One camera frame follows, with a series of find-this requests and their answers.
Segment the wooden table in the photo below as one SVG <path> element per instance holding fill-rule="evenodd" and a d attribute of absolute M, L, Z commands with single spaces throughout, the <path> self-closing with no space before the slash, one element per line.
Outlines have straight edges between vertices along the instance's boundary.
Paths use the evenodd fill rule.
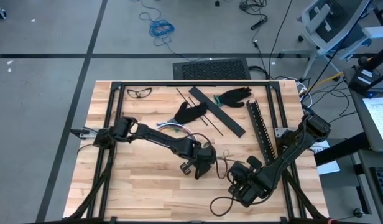
<path fill-rule="evenodd" d="M 297 89 L 294 81 L 279 81 L 287 122 L 290 127 L 297 127 L 303 115 Z M 99 129 L 103 127 L 106 107 L 108 103 L 111 81 L 96 82 L 93 90 L 91 104 L 85 126 Z M 142 90 L 150 86 L 128 86 L 133 90 Z M 198 87 L 205 95 L 213 99 L 213 95 L 220 95 L 239 86 Z M 264 118 L 265 125 L 270 134 L 272 143 L 275 142 L 272 123 L 269 113 L 267 95 L 263 86 L 252 86 L 252 95 L 247 100 L 256 99 Z M 190 87 L 178 88 L 188 100 Z M 134 99 L 124 95 L 122 113 L 125 116 L 135 117 L 140 123 L 156 127 L 156 123 L 173 118 L 180 104 L 184 101 L 174 87 L 153 86 L 152 93 L 143 99 Z M 280 121 L 277 101 L 275 102 L 277 120 Z M 112 113 L 115 114 L 116 102 Z M 228 150 L 232 157 L 246 161 L 248 156 L 256 156 L 263 160 L 259 145 L 252 128 L 246 107 L 222 109 L 240 124 L 246 133 L 238 138 L 221 121 L 209 111 L 206 116 L 224 134 L 220 135 L 208 123 L 206 126 L 200 119 L 186 124 L 195 133 L 202 133 L 209 137 L 218 155 Z M 175 131 L 164 131 L 178 137 L 184 134 Z M 92 143 L 92 139 L 81 142 L 81 146 Z M 64 217 L 71 215 L 77 206 L 82 203 L 91 188 L 95 170 L 98 149 L 86 147 L 78 155 L 73 174 L 70 192 Z M 273 196 L 261 205 L 252 205 L 245 208 L 235 202 L 231 211 L 223 216 L 216 217 L 209 210 L 210 202 L 220 196 L 228 196 L 229 182 L 219 180 L 215 167 L 199 180 L 193 174 L 184 175 L 179 165 L 184 160 L 173 155 L 167 148 L 155 145 L 148 141 L 136 140 L 132 144 L 118 144 L 118 151 L 112 171 L 109 187 L 108 202 L 105 219 L 117 216 L 118 220 L 231 220 L 231 221 L 279 221 L 279 217 L 287 216 L 282 183 L 279 183 Z M 317 173 L 313 153 L 305 151 L 296 161 L 300 183 L 303 191 L 324 215 L 328 215 L 320 178 Z M 219 161 L 219 171 L 224 173 L 224 164 Z M 297 199 L 291 189 L 293 207 L 298 216 Z M 222 213 L 229 207 L 229 200 L 217 201 L 213 209 Z M 95 204 L 95 216 L 99 203 Z"/>

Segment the blue cable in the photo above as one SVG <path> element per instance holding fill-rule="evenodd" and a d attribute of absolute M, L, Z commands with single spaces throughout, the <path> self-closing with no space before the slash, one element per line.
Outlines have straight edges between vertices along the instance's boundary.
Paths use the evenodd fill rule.
<path fill-rule="evenodd" d="M 157 9 L 155 7 L 146 6 L 145 4 L 143 4 L 142 0 L 131 0 L 131 1 L 133 1 L 133 2 L 140 1 L 141 5 L 144 8 L 146 8 L 146 9 L 153 9 L 153 10 L 156 10 L 157 12 L 159 12 L 159 16 L 157 18 L 155 18 L 155 19 L 152 19 L 151 16 L 150 16 L 150 13 L 148 13 L 148 12 L 142 12 L 142 13 L 139 14 L 139 19 L 140 20 L 142 20 L 142 21 L 149 21 L 150 22 L 149 34 L 150 34 L 151 37 L 154 38 L 153 44 L 156 47 L 160 47 L 160 46 L 166 45 L 167 48 L 169 49 L 169 51 L 171 51 L 171 53 L 179 55 L 179 56 L 183 57 L 184 59 L 188 60 L 189 62 L 196 62 L 196 61 L 199 61 L 201 59 L 207 60 L 205 58 L 198 58 L 196 60 L 190 60 L 189 58 L 187 58 L 183 54 L 174 52 L 171 49 L 171 47 L 169 46 L 169 43 L 172 42 L 171 33 L 175 32 L 175 27 L 171 23 L 169 23 L 168 20 L 160 19 L 161 18 L 161 11 L 160 11 L 160 9 Z"/>

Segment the desk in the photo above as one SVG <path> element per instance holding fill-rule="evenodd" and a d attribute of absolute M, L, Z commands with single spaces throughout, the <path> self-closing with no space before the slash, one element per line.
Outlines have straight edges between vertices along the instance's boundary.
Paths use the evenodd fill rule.
<path fill-rule="evenodd" d="M 354 75 L 354 69 L 350 68 L 344 71 L 347 82 L 350 82 Z M 361 161 L 363 173 L 366 175 L 367 183 L 372 192 L 375 206 L 378 211 L 378 216 L 383 223 L 383 204 L 378 196 L 378 192 L 374 183 L 374 179 L 370 173 L 370 167 L 383 167 L 383 140 L 378 132 L 378 129 L 371 118 L 371 115 L 363 102 L 363 96 L 351 90 L 351 96 L 354 106 L 358 112 L 361 125 L 364 133 L 367 136 L 369 146 L 372 150 L 360 150 L 358 155 Z"/>
<path fill-rule="evenodd" d="M 288 125 L 297 127 L 303 112 L 295 82 L 281 80 L 279 84 Z M 95 129 L 103 127 L 110 86 L 111 81 L 96 82 L 85 126 Z M 127 86 L 126 88 L 142 90 L 148 87 L 152 87 L 152 93 L 143 99 L 134 99 L 125 93 L 122 114 L 135 117 L 140 123 L 154 128 L 156 123 L 172 118 L 184 99 L 174 87 Z M 250 87 L 252 95 L 245 101 L 254 99 L 258 101 L 270 138 L 272 142 L 275 142 L 266 90 L 263 86 Z M 219 95 L 233 88 L 240 88 L 240 86 L 199 86 L 198 88 L 207 97 L 213 99 L 213 95 Z M 189 96 L 192 97 L 188 92 L 190 87 L 178 87 L 178 89 L 187 100 Z M 112 113 L 115 113 L 115 105 L 116 102 L 114 102 Z M 280 121 L 276 101 L 274 107 L 277 120 Z M 222 109 L 246 130 L 241 138 L 232 133 L 209 111 L 206 116 L 224 136 L 220 135 L 210 123 L 206 126 L 200 119 L 188 123 L 186 127 L 193 132 L 209 137 L 218 155 L 222 155 L 224 150 L 229 150 L 233 155 L 230 159 L 246 161 L 248 156 L 254 155 L 263 161 L 246 107 L 228 108 L 223 106 Z M 180 133 L 173 131 L 166 133 L 181 136 Z M 92 140 L 85 140 L 81 142 L 81 145 L 91 142 Z M 79 153 L 64 217 L 71 215 L 90 191 L 97 154 L 98 150 L 95 147 L 84 148 Z M 119 220 L 279 221 L 279 217 L 287 216 L 282 183 L 279 183 L 273 196 L 262 205 L 244 208 L 235 202 L 227 215 L 223 217 L 212 215 L 209 210 L 210 202 L 216 197 L 230 196 L 227 191 L 229 182 L 217 178 L 215 167 L 202 178 L 195 180 L 193 175 L 184 175 L 181 172 L 179 165 L 183 162 L 184 160 L 173 155 L 168 149 L 148 141 L 136 140 L 132 144 L 118 144 L 105 219 L 117 216 Z M 312 152 L 305 151 L 297 159 L 297 169 L 300 184 L 307 197 L 324 216 L 328 216 Z M 222 162 L 219 162 L 219 172 L 221 174 L 224 172 Z M 298 214 L 296 196 L 293 191 L 291 193 L 293 208 L 295 214 Z M 222 213 L 229 207 L 229 203 L 229 200 L 219 200 L 214 204 L 213 209 L 217 213 Z"/>
<path fill-rule="evenodd" d="M 344 70 L 344 76 L 347 83 L 352 80 L 353 75 L 353 68 Z M 365 174 L 369 186 L 369 189 L 367 190 L 372 192 L 372 197 L 377 208 L 379 218 L 383 223 L 383 204 L 379 198 L 374 179 L 372 178 L 369 170 L 370 167 L 383 167 L 383 140 L 363 102 L 364 97 L 353 90 L 350 90 L 350 92 L 364 132 L 332 146 L 331 148 L 323 151 L 323 153 L 316 154 L 316 161 L 318 164 L 321 164 L 322 162 L 325 163 L 340 157 L 349 156 L 349 154 L 354 152 L 358 152 L 361 163 L 354 165 L 356 171 L 355 175 Z M 359 183 L 356 187 L 363 210 L 365 210 L 365 213 L 371 213 L 370 206 L 367 203 L 367 196 L 364 193 L 362 184 Z"/>

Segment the concrete floor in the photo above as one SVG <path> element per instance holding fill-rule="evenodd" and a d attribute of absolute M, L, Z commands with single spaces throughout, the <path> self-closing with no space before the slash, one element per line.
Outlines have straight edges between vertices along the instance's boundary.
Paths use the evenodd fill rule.
<path fill-rule="evenodd" d="M 214 7 L 214 1 L 144 0 L 144 3 L 161 9 L 162 18 L 174 24 L 176 30 L 170 45 L 176 52 L 206 53 L 212 58 L 232 57 L 213 53 L 256 53 L 251 44 L 254 33 L 249 27 L 258 18 L 240 11 L 239 0 L 221 1 L 221 7 Z M 103 20 L 96 32 L 96 44 L 94 40 L 90 44 L 102 2 L 107 2 L 107 6 L 101 11 L 104 15 L 101 14 Z M 302 27 L 295 18 L 310 2 L 298 0 L 292 3 L 274 55 L 281 49 L 308 48 L 306 43 L 296 41 Z M 7 0 L 0 1 L 0 5 L 8 12 L 8 19 L 0 21 L 0 55 L 14 57 L 0 58 L 0 223 L 28 223 L 35 221 L 39 211 L 63 129 L 67 128 L 66 121 L 73 128 L 80 128 L 85 123 L 94 82 L 170 80 L 172 64 L 185 59 L 171 54 L 166 47 L 153 46 L 148 24 L 138 19 L 138 14 L 145 11 L 139 2 Z M 270 53 L 287 6 L 283 0 L 269 0 L 262 10 L 269 17 L 256 37 L 262 53 Z M 370 14 L 361 25 L 378 26 L 379 23 Z M 377 53 L 382 48 L 383 39 L 378 39 L 359 52 Z M 127 58 L 90 59 L 91 53 L 128 55 Z M 248 58 L 247 61 L 249 65 L 262 66 L 259 58 Z M 350 63 L 334 61 L 340 69 L 356 63 L 356 60 Z M 273 77 L 299 78 L 307 60 L 275 58 L 272 62 L 275 62 L 271 67 Z M 267 67 L 268 58 L 264 58 L 264 63 Z M 324 62 L 315 62 L 309 77 L 315 79 L 324 65 Z M 335 71 L 329 68 L 322 78 L 334 74 Z M 254 79 L 263 78 L 259 73 L 252 72 L 251 75 Z M 74 94 L 79 90 L 77 101 Z M 346 99 L 326 96 L 313 109 L 329 121 L 345 106 Z M 68 119 L 70 108 L 76 109 L 73 120 Z M 354 111 L 352 105 L 348 111 Z M 362 131 L 357 115 L 331 125 L 332 138 L 347 138 Z M 65 152 L 46 220 L 62 217 L 80 141 L 69 136 L 64 144 Z M 352 190 L 324 188 L 324 192 L 332 217 L 348 217 L 351 210 L 360 206 Z M 350 199 L 347 206 L 340 203 L 339 198 Z M 375 216 L 364 218 L 368 223 L 377 220 Z M 363 219 L 350 220 L 362 222 Z"/>

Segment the black glove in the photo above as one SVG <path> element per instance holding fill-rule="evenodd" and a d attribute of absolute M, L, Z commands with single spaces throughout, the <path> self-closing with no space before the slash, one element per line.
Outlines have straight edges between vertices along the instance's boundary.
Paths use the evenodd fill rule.
<path fill-rule="evenodd" d="M 215 103 L 220 106 L 222 104 L 228 105 L 230 107 L 242 107 L 244 102 L 239 102 L 240 100 L 251 96 L 250 88 L 240 88 L 235 90 L 229 90 L 226 93 L 223 93 L 220 96 L 214 95 Z"/>
<path fill-rule="evenodd" d="M 175 114 L 175 117 L 173 117 L 173 119 L 179 124 L 186 124 L 196 120 L 200 116 L 203 116 L 208 109 L 208 105 L 206 103 L 200 103 L 198 106 L 191 108 L 187 108 L 187 105 L 187 102 L 183 102 L 180 105 L 178 112 Z"/>

